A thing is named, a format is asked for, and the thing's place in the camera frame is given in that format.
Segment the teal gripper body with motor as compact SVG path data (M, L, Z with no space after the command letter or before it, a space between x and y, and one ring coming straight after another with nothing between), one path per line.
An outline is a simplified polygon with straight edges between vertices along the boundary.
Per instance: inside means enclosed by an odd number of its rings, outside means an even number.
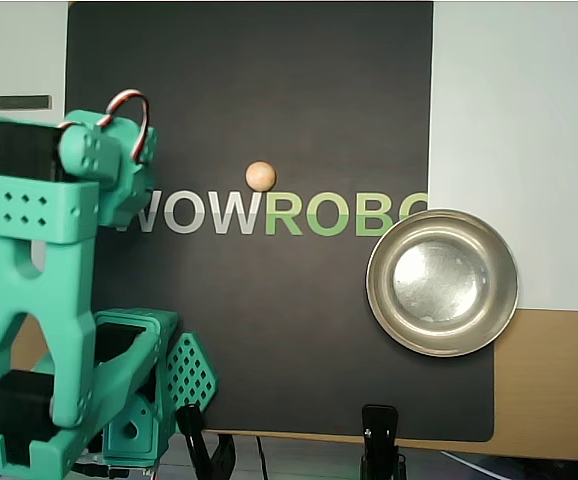
M125 228L151 199L152 188L127 188L103 192L99 199L98 225Z

